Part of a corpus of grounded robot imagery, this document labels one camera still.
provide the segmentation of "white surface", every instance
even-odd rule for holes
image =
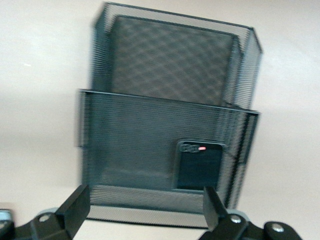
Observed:
[[[253,26],[264,56],[262,113],[238,209],[262,227],[320,235],[320,1],[123,0]],[[89,86],[100,0],[0,0],[0,207],[17,223],[59,206],[80,182],[76,92]],[[202,230],[87,221],[76,239],[185,239]]]

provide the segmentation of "wire mesh panel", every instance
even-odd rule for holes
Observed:
[[[92,89],[248,109],[261,54],[251,27],[106,3]]]
[[[82,176],[93,205],[202,214],[202,191],[173,184],[181,139],[224,144],[217,191],[226,204],[239,194],[232,176],[246,165],[256,127],[248,118],[258,113],[88,90],[82,100]]]

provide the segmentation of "mesh file organizer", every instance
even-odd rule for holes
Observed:
[[[206,227],[202,191],[175,185],[182,139],[224,146],[212,175],[234,208],[258,121],[245,109],[261,54],[250,27],[106,3],[94,25],[92,89],[81,91],[89,218]]]

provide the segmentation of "black wire mesh organizer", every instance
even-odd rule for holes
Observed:
[[[203,191],[176,184],[183,139],[223,146],[212,176],[236,207],[259,116],[247,110],[262,55],[253,28],[105,3],[93,50],[80,91],[89,218],[205,227]]]

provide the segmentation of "black phone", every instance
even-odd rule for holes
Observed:
[[[173,188],[202,191],[217,189],[226,146],[214,141],[183,139],[177,143]]]

